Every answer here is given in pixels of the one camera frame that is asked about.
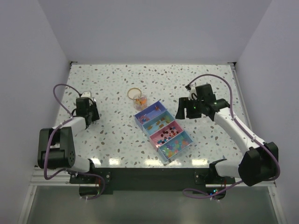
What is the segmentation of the clear plastic jar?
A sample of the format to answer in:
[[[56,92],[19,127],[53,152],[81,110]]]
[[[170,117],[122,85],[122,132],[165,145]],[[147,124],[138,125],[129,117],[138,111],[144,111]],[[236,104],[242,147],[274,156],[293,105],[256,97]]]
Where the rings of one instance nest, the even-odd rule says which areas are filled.
[[[134,107],[138,111],[142,111],[148,107],[147,97],[144,94],[136,94],[133,97]]]

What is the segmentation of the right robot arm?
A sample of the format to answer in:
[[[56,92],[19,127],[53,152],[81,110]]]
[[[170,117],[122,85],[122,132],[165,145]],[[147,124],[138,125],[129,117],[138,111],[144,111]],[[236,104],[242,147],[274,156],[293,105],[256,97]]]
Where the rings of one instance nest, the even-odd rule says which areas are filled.
[[[205,115],[219,125],[243,154],[241,161],[221,159],[209,165],[205,179],[219,183],[225,177],[240,178],[253,186],[271,181],[280,173],[278,147],[256,136],[234,113],[225,99],[217,99],[210,84],[187,85],[188,97],[179,98],[176,119],[197,119]]]

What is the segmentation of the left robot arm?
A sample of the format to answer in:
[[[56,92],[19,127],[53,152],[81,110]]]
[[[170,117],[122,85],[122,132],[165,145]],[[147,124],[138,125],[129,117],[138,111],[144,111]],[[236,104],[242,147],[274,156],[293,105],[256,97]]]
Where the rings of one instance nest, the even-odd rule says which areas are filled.
[[[39,133],[38,167],[43,169],[44,178],[49,180],[62,171],[78,172],[86,183],[96,180],[93,162],[76,154],[75,137],[100,119],[94,98],[76,99],[76,108],[71,118],[52,128],[43,128]]]

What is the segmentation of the purple candy box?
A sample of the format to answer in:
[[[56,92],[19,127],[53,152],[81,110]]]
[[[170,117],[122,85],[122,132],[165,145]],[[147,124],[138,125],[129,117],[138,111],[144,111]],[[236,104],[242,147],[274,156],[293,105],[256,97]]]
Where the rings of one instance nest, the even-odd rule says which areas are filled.
[[[134,115],[135,121],[137,125],[140,127],[140,129],[143,129],[143,124],[149,122],[150,120],[154,119],[164,111],[166,111],[167,108],[160,102],[157,101],[154,104],[151,104],[144,110],[138,112]]]

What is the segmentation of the light blue candy box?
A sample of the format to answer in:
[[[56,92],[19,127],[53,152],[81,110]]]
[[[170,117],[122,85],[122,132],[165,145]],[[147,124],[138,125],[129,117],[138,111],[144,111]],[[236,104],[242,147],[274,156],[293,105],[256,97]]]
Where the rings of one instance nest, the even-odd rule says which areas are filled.
[[[193,140],[186,131],[177,134],[158,148],[158,153],[164,161],[175,159],[180,152],[189,147]]]

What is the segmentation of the gold jar lid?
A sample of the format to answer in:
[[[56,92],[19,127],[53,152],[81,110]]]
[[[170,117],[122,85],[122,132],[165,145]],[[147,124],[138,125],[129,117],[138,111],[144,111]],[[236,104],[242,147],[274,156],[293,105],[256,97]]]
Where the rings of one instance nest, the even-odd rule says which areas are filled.
[[[140,96],[142,94],[142,91],[138,88],[130,88],[127,92],[127,96],[129,99],[133,100],[136,96]]]

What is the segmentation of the pink candy box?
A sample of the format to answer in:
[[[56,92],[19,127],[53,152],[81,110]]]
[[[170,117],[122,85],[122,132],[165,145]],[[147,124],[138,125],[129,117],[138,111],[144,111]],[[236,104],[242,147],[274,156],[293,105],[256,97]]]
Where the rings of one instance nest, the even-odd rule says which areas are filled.
[[[170,141],[183,132],[183,128],[174,120],[149,137],[152,146],[157,150],[159,147]]]

